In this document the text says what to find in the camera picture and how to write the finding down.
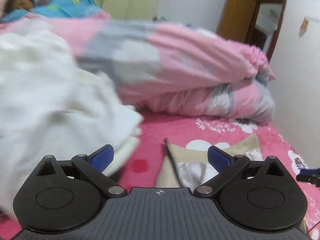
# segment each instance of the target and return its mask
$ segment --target white fabric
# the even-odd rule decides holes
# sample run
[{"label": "white fabric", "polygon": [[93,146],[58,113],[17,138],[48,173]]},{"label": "white fabric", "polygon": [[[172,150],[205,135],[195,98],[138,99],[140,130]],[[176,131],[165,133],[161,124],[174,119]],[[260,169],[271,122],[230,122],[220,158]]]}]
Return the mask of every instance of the white fabric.
[{"label": "white fabric", "polygon": [[[263,161],[260,148],[250,150],[244,153],[252,161]],[[194,191],[201,184],[207,182],[218,174],[210,164],[195,163],[177,163],[179,176],[182,184]]]},{"label": "white fabric", "polygon": [[138,147],[140,140],[130,137],[116,152],[112,163],[103,171],[103,174],[110,176],[118,171],[127,162],[132,153]]},{"label": "white fabric", "polygon": [[12,216],[13,198],[44,155],[68,160],[105,144],[117,152],[142,121],[108,76],[79,70],[62,38],[32,24],[0,35],[0,208]]}]

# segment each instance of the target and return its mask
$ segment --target sticker on wall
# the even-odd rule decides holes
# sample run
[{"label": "sticker on wall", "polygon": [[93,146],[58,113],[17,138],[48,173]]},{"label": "sticker on wall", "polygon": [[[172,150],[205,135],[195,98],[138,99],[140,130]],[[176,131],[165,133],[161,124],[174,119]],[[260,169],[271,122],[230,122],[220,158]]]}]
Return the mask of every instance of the sticker on wall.
[{"label": "sticker on wall", "polygon": [[305,17],[300,27],[300,33],[299,33],[300,37],[302,37],[306,33],[308,26],[309,26],[309,20]]}]

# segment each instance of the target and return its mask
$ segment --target black circular mount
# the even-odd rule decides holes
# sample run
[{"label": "black circular mount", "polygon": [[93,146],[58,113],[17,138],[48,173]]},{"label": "black circular mount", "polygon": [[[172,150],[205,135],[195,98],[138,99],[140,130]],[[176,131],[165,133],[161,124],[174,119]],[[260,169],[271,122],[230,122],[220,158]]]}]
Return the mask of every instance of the black circular mount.
[{"label": "black circular mount", "polygon": [[271,175],[234,181],[222,190],[220,205],[231,220],[246,228],[285,230],[301,223],[307,209],[297,187],[285,177]]},{"label": "black circular mount", "polygon": [[25,183],[14,200],[14,211],[24,228],[61,232],[85,224],[97,214],[101,196],[94,186],[67,177],[45,177]]}]

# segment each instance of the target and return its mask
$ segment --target pink comforter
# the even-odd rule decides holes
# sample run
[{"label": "pink comforter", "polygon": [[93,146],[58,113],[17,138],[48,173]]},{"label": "pink comforter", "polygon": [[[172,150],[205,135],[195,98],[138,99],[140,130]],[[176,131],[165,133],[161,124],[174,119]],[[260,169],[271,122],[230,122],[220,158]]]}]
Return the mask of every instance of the pink comforter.
[{"label": "pink comforter", "polygon": [[28,15],[1,33],[31,28],[43,19],[64,38],[79,67],[104,71],[124,104],[186,116],[216,115],[270,121],[273,79],[258,48],[226,41],[173,23],[88,19],[46,19]]}]

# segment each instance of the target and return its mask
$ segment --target bed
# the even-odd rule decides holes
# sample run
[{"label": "bed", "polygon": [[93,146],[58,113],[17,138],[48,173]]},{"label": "bed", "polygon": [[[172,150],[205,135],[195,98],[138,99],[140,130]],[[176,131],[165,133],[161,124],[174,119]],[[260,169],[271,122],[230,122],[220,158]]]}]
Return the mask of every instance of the bed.
[{"label": "bed", "polygon": [[[197,37],[194,36],[191,30],[184,29],[177,25],[171,26],[170,24],[163,24],[153,28],[151,25],[146,24],[137,25],[134,23],[130,25],[116,21],[109,24],[108,21],[109,18],[106,15],[83,21],[74,20],[74,22],[77,23],[77,28],[73,28],[74,25],[70,23],[70,20],[51,20],[48,22],[52,25],[53,32],[67,41],[80,67],[91,72],[95,72],[91,68],[92,65],[90,65],[93,55],[97,56],[98,54],[99,59],[104,60],[104,63],[110,60],[110,58],[108,58],[109,55],[106,55],[104,51],[99,52],[97,47],[98,45],[109,46],[109,44],[105,43],[105,41],[104,43],[100,43],[101,41],[97,42],[94,38],[101,37],[101,34],[102,36],[107,35],[107,30],[110,29],[110,33],[114,33],[114,30],[120,27],[125,28],[127,36],[133,35],[135,42],[137,37],[142,37],[142,40],[150,40],[152,46],[141,46],[140,51],[137,51],[137,53],[143,53],[143,55],[147,54],[145,53],[146,51],[149,52],[148,57],[145,58],[146,61],[151,61],[154,65],[158,63],[157,61],[163,63],[160,56],[162,55],[162,57],[165,58],[163,56],[165,55],[171,59],[171,61],[166,62],[167,65],[176,64],[176,69],[173,70],[169,69],[168,71],[165,66],[159,64],[159,68],[156,66],[149,71],[148,66],[144,65],[140,67],[139,64],[134,65],[134,63],[129,62],[132,66],[137,67],[136,73],[142,71],[141,75],[139,73],[136,76],[132,75],[131,72],[129,72],[129,75],[125,72],[117,73],[115,69],[120,69],[121,71],[127,69],[124,65],[115,64],[113,70],[110,72],[106,70],[106,73],[113,78],[116,85],[119,85],[117,92],[126,104],[141,103],[141,107],[146,106],[154,112],[165,111],[172,114],[142,113],[145,119],[140,126],[142,129],[140,146],[124,165],[119,179],[119,183],[127,190],[130,190],[132,187],[154,187],[156,185],[164,161],[164,138],[168,138],[172,144],[188,149],[205,150],[208,149],[210,145],[216,145],[221,149],[225,149],[255,133],[259,139],[263,157],[276,155],[284,163],[293,177],[299,173],[301,168],[306,167],[303,159],[295,153],[291,145],[282,138],[271,124],[257,125],[253,122],[244,124],[236,119],[229,118],[231,115],[233,118],[250,117],[260,123],[268,123],[271,119],[274,111],[274,102],[268,93],[267,83],[273,79],[273,75],[268,67],[268,61],[264,59],[265,56],[258,50],[255,48],[249,49],[241,44],[230,42],[228,45],[234,48],[234,52],[241,54],[241,57],[231,57],[231,54],[227,54],[226,50],[223,50],[226,47],[225,41],[219,40],[218,42],[221,43],[221,46],[216,49],[219,53],[222,51],[226,53],[223,60],[225,63],[229,63],[229,71],[234,73],[228,76],[228,80],[225,79],[225,76],[227,76],[226,73],[223,73],[223,75],[218,77],[220,79],[217,81],[218,78],[213,77],[212,73],[208,73],[206,70],[204,71],[203,66],[200,64],[197,65],[197,69],[183,68],[184,66],[190,67],[198,62],[193,61],[193,59],[189,57],[185,57],[185,54],[172,54],[172,47],[176,48],[176,40],[171,40],[172,43],[170,46],[172,47],[170,47],[170,49],[163,46],[166,41],[164,37],[170,37],[169,35],[171,33],[179,33],[181,35],[179,38],[182,40],[184,38],[184,41],[190,40],[193,41],[193,43],[198,42],[200,44],[199,46],[204,46],[212,42],[212,37],[206,38],[207,35],[204,35],[201,37],[201,40],[196,39]],[[143,34],[147,33],[148,36],[145,37],[141,33],[137,33],[137,29],[142,30]],[[120,40],[120,42],[122,42],[121,47],[110,57],[126,54],[132,44],[137,45],[132,43],[132,41]],[[186,49],[184,51],[186,54],[188,52],[193,53],[196,48],[190,47],[188,49],[189,50]],[[160,56],[158,57],[157,54],[157,57],[154,59],[151,56],[156,54],[154,53],[155,51],[159,53]],[[244,60],[244,58],[250,61],[254,67],[247,68],[248,65],[245,64],[246,60]],[[239,71],[239,65],[243,65],[246,72]],[[183,76],[186,80],[190,77],[197,76],[198,79],[193,80],[194,82],[186,82],[182,78],[177,79],[175,76]],[[213,81],[215,85],[223,83],[217,92],[211,91]],[[232,85],[226,86],[225,83],[232,83]],[[161,91],[161,95],[150,93],[146,98],[141,97],[142,92],[144,92],[145,95],[147,94],[145,93],[146,91],[152,91],[150,87],[156,87],[154,90]],[[223,100],[221,100],[220,92],[224,96]],[[213,94],[217,96],[217,100],[212,98]],[[212,106],[217,106],[221,101],[222,104],[219,105],[219,107],[212,108]],[[262,108],[253,108],[252,106],[254,104],[252,104],[252,102],[258,102],[256,105],[262,106]],[[225,117],[216,118],[207,116],[215,114]],[[199,115],[201,117],[182,117],[180,115]],[[300,183],[299,185],[305,193],[309,205],[305,222],[307,228],[312,228],[320,220],[320,191],[313,185],[307,183]],[[0,237],[10,239],[19,230],[20,226],[16,221],[10,220],[6,216],[0,218]],[[319,239],[319,230],[320,226],[311,231],[313,240]]]},{"label": "bed", "polygon": [[12,9],[7,8],[7,11],[3,11],[1,23],[18,21],[29,14],[48,18],[109,17],[95,4],[94,0],[33,0],[32,4],[31,9],[15,9],[12,11]]},{"label": "bed", "polygon": [[[180,147],[203,150],[210,145],[222,149],[242,141],[253,133],[257,135],[263,158],[277,156],[295,177],[299,169],[307,167],[302,157],[286,142],[272,125],[259,126],[253,122],[240,123],[237,120],[215,117],[181,117],[167,114],[143,112],[142,135],[138,149],[121,171],[119,184],[128,191],[132,187],[154,187],[164,160],[164,138]],[[320,189],[308,183],[299,183],[308,200],[305,222],[311,229],[320,220]],[[0,237],[10,239],[20,230],[16,221],[2,218]],[[319,239],[320,226],[310,236]]]}]

